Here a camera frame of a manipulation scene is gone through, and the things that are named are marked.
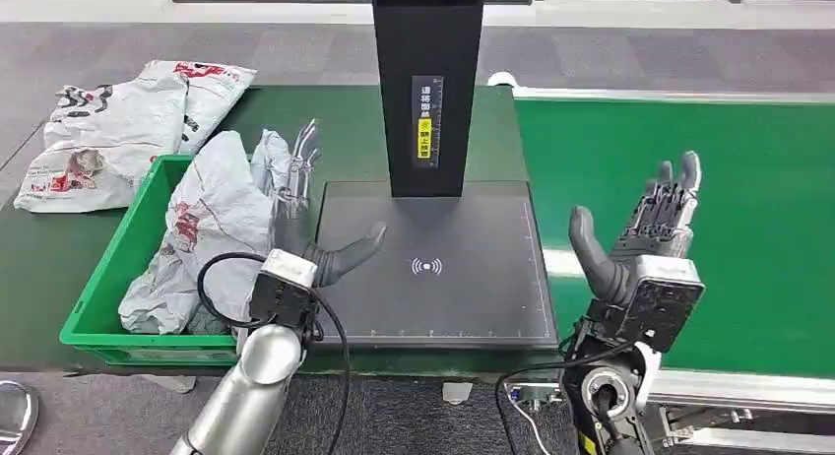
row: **white cord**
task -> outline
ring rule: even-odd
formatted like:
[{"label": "white cord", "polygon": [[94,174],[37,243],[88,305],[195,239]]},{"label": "white cord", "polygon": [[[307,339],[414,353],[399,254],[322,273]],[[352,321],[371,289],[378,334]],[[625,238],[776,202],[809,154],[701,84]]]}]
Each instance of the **white cord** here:
[{"label": "white cord", "polygon": [[531,423],[531,427],[534,428],[534,436],[537,438],[537,443],[539,443],[540,445],[540,450],[542,450],[543,453],[545,453],[545,455],[550,455],[550,453],[548,453],[546,449],[546,446],[543,444],[543,439],[540,437],[540,430],[537,428],[537,423],[534,422],[534,418],[528,416],[528,413],[522,410],[522,408],[520,408],[519,405],[515,401],[513,401],[513,398],[510,397],[510,391],[507,390],[507,383],[504,384],[504,394],[507,395],[507,400],[510,401],[510,404],[511,406],[513,406],[513,409],[519,411],[519,414],[521,414],[523,418],[527,419],[528,422]]}]

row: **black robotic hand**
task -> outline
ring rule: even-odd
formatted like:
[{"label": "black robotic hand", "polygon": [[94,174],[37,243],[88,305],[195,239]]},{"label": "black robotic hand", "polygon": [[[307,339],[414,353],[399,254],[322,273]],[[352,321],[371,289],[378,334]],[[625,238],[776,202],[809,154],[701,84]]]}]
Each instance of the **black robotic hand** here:
[{"label": "black robotic hand", "polygon": [[647,180],[644,194],[609,254],[595,238],[592,213],[582,206],[571,211],[568,238],[597,299],[625,303],[630,269],[640,255],[686,257],[702,177],[695,152],[684,153],[681,169],[674,181],[671,163],[661,163],[658,177]]},{"label": "black robotic hand", "polygon": [[314,288],[333,285],[344,274],[367,261],[379,250],[386,233],[382,222],[371,226],[365,236],[340,250],[323,250],[309,237],[311,221],[308,191],[313,165],[321,155],[316,144],[316,119],[302,128],[291,149],[288,184],[273,198],[270,248],[279,248],[314,263],[318,269]]},{"label": "black robotic hand", "polygon": [[600,338],[642,341],[667,352],[702,295],[704,285],[685,259],[702,176],[699,157],[684,153],[681,169],[673,180],[670,162],[661,163],[608,254],[595,238],[591,212],[571,211],[569,240],[593,294],[582,322]]}]

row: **green plastic crate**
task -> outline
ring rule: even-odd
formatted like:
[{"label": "green plastic crate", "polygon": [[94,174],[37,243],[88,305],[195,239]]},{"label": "green plastic crate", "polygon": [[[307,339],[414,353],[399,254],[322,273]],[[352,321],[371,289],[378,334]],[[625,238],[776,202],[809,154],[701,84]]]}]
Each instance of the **green plastic crate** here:
[{"label": "green plastic crate", "polygon": [[160,248],[168,199],[191,159],[167,155],[154,161],[64,323],[61,343],[109,364],[229,366],[237,361],[235,341],[229,335],[139,335],[128,333],[119,323],[119,302]]}]

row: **black pillar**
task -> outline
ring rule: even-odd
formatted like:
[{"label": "black pillar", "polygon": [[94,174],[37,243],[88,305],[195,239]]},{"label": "black pillar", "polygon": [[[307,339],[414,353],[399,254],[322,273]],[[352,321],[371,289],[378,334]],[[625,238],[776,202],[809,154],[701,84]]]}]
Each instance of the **black pillar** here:
[{"label": "black pillar", "polygon": [[373,0],[392,196],[461,196],[484,0]]}]

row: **black scanning platform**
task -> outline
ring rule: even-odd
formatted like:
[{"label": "black scanning platform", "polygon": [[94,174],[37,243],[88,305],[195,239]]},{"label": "black scanning platform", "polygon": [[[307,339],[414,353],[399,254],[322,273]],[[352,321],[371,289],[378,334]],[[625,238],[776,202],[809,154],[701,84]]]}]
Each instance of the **black scanning platform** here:
[{"label": "black scanning platform", "polygon": [[[329,182],[326,249],[371,224],[382,249],[321,293],[353,346],[553,349],[558,344],[526,182],[466,182],[461,197],[392,198],[387,182]],[[327,316],[325,343],[338,344]]]}]

